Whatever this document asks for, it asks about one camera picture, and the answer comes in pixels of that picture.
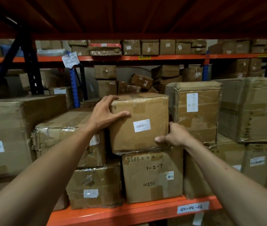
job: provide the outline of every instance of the left hand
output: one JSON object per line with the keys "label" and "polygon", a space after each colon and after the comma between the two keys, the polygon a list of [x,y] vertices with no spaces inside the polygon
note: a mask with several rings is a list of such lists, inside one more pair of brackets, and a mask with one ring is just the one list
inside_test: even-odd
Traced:
{"label": "left hand", "polygon": [[118,99],[116,95],[109,95],[102,98],[96,106],[94,107],[94,111],[88,119],[87,123],[91,125],[95,125],[95,128],[98,130],[108,127],[111,123],[116,120],[130,116],[130,112],[122,111],[117,114],[112,114],[109,110],[110,104],[113,100]]}

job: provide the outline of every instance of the right hand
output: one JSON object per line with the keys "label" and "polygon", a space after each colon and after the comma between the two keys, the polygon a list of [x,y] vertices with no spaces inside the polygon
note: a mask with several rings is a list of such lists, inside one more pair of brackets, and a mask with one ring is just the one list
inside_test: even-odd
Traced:
{"label": "right hand", "polygon": [[169,126],[170,133],[166,136],[156,137],[154,139],[156,142],[168,142],[174,146],[188,146],[189,142],[194,139],[183,125],[174,122],[169,122]]}

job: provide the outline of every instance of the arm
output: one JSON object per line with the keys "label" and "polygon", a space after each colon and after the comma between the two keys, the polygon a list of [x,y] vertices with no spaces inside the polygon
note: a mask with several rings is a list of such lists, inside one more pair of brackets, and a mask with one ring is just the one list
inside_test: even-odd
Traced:
{"label": "arm", "polygon": [[170,122],[170,133],[155,140],[182,145],[188,151],[236,225],[267,225],[267,189],[215,156],[184,126]]}
{"label": "arm", "polygon": [[52,147],[0,191],[0,226],[46,225],[93,135],[130,115],[127,111],[111,114],[109,105],[114,99],[117,97],[104,97],[83,127]]}

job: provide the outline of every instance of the right arm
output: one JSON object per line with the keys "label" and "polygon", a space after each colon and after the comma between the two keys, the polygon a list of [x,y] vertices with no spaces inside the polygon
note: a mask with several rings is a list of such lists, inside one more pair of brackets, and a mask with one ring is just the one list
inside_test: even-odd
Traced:
{"label": "right arm", "polygon": [[170,122],[170,133],[155,140],[186,149],[236,225],[267,226],[267,189],[210,152],[182,125]]}

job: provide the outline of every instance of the forearm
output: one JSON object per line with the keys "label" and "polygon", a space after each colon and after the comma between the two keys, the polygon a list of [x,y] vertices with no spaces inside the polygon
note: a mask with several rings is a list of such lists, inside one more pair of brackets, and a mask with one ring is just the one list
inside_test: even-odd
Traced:
{"label": "forearm", "polygon": [[62,194],[94,134],[92,125],[82,127],[52,147],[5,187],[0,192],[0,226],[15,225],[16,222],[17,225],[27,224],[44,201],[54,207],[53,200],[57,201]]}
{"label": "forearm", "polygon": [[191,138],[186,150],[196,160],[235,224],[267,225],[267,190],[263,186],[229,166],[194,138]]}

